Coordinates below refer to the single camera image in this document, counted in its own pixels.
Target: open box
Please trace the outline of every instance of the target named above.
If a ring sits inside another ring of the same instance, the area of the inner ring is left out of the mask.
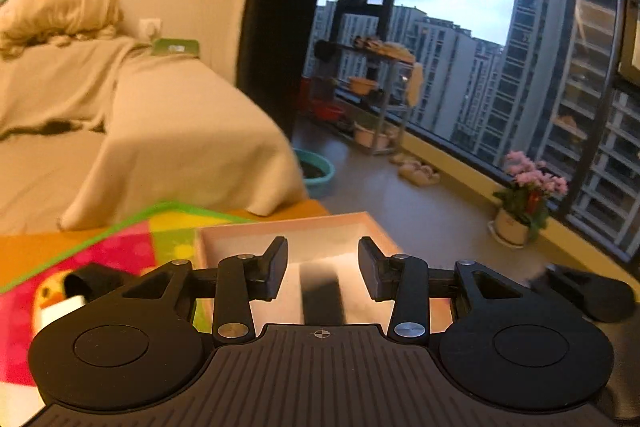
[[[358,241],[369,235],[387,256],[401,250],[366,212],[197,229],[195,267],[215,267],[242,253],[261,255],[279,235],[289,243],[289,264],[277,298],[251,302],[257,334],[268,323],[303,324],[302,289],[331,279],[338,281],[347,324],[380,324],[386,331],[394,303],[370,299],[358,267]],[[212,299],[204,304],[210,321]],[[430,299],[430,309],[431,331],[444,331],[451,324],[449,299]]]

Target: towel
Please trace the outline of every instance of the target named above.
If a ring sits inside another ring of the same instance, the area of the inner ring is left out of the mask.
[[[424,75],[422,74],[422,64],[417,63],[411,72],[411,77],[406,86],[406,101],[409,107],[415,107],[420,99],[420,88],[424,82]]]

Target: gray floor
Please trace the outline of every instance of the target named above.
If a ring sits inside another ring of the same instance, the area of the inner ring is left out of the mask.
[[[302,118],[293,143],[334,164],[334,180],[320,199],[327,210],[332,214],[368,212],[406,253],[430,266],[452,268],[458,259],[476,259],[519,282],[548,263],[581,268],[542,238],[523,250],[496,243],[487,230],[495,207],[445,174],[438,185],[415,187],[398,177],[398,168],[388,157],[364,155]]]

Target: colorful mat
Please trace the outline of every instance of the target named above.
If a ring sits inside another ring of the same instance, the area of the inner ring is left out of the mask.
[[[140,275],[172,259],[193,260],[197,227],[246,222],[184,204],[156,204],[0,289],[0,382],[35,386],[27,365],[34,318],[43,295],[51,295],[50,289],[60,285],[62,272],[99,263]],[[194,326],[210,331],[201,306],[196,308]],[[5,425],[1,417],[0,425]]]

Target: triangular cutout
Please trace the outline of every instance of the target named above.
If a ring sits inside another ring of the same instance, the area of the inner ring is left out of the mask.
[[[159,299],[164,295],[164,290],[169,285],[171,276],[167,272],[156,275],[149,274],[140,284],[123,293],[126,299]]]
[[[481,271],[474,272],[474,281],[482,297],[487,300],[517,299],[522,297],[521,293],[494,279],[494,277],[491,277],[488,273]]]

